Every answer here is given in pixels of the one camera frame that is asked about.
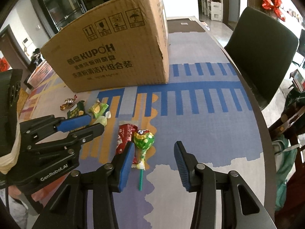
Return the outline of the person's left hand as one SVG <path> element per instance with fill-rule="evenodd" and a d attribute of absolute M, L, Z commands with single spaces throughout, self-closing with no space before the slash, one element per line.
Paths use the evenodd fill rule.
<path fill-rule="evenodd" d="M 11 185 L 8 187 L 8 195 L 39 214 L 67 176 L 68 174 L 65 174 L 52 182 L 39 182 L 38 187 L 23 189 L 23 191 L 17 186 Z"/>

